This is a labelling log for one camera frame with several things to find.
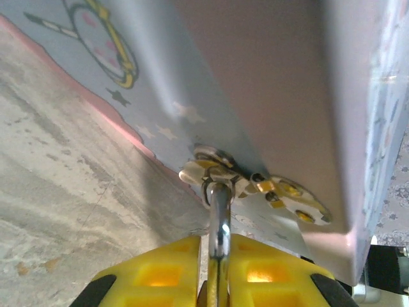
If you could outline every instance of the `yellow outline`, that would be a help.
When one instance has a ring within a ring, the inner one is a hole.
[[[134,83],[135,78],[135,67],[132,62],[129,60],[128,54],[116,32],[114,26],[109,21],[109,10],[98,3],[96,0],[86,0],[89,6],[97,13],[98,17],[102,20],[102,22],[107,26],[109,35],[111,36],[116,49],[120,54],[120,65],[122,70],[125,73],[125,81],[117,81],[115,83],[122,86],[123,88],[130,88]]]

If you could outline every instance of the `black star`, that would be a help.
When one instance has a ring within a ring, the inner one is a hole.
[[[130,104],[128,100],[122,97],[122,94],[119,91],[111,91],[109,88],[107,88],[107,91],[112,95],[112,99],[118,101],[124,107],[126,107],[127,104]]]

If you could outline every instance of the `concrete floor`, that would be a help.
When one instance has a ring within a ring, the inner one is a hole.
[[[0,71],[1,307],[68,306],[98,271],[205,233],[207,211],[3,29]]]

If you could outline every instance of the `star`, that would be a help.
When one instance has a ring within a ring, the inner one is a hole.
[[[206,122],[206,120],[203,117],[198,115],[197,109],[193,106],[185,107],[177,102],[173,102],[173,106],[177,108],[179,116],[186,117],[186,119],[191,124],[195,124],[197,122],[202,123]]]
[[[144,134],[148,139],[155,138],[156,135],[152,134],[148,128],[136,125],[138,131]]]
[[[167,137],[169,140],[172,141],[172,139],[177,139],[178,137],[175,136],[171,129],[169,128],[162,128],[161,126],[156,125],[156,127],[158,128],[159,133],[163,134],[165,137]]]
[[[130,104],[130,102],[128,100],[123,98],[122,94],[119,91],[111,91],[109,88],[106,88],[106,89],[111,94],[112,99],[118,101],[124,107],[126,107],[127,104]]]

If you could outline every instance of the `white star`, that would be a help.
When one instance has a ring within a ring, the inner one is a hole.
[[[141,127],[141,126],[138,126],[138,125],[136,125],[136,127],[138,128],[138,131],[139,131],[140,133],[144,134],[148,139],[151,139],[151,138],[155,138],[155,137],[156,137],[154,134],[152,134],[152,133],[148,130],[148,128],[146,128],[146,127]]]
[[[165,137],[167,137],[168,139],[172,140],[172,139],[177,139],[178,137],[175,136],[171,129],[169,128],[162,128],[161,126],[156,125],[156,127],[158,128],[159,133],[163,134]]]
[[[177,108],[179,116],[186,117],[186,119],[191,124],[195,124],[197,122],[206,122],[203,117],[198,115],[197,109],[193,106],[185,107],[177,102],[173,102],[173,106]]]

